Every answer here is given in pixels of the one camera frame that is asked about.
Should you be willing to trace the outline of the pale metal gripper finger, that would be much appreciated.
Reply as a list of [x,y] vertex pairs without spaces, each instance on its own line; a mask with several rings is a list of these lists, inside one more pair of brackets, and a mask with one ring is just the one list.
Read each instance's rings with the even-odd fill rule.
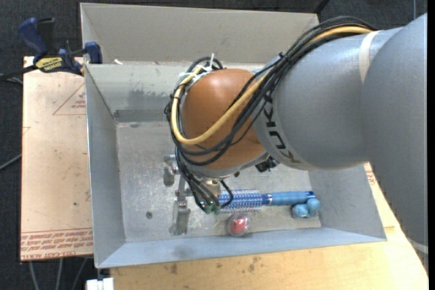
[[187,234],[190,212],[186,195],[181,191],[176,191],[173,205],[173,222],[169,228],[171,235],[180,236]]
[[164,157],[164,174],[163,182],[165,186],[172,186],[175,182],[175,176],[178,173],[178,165],[175,154]]

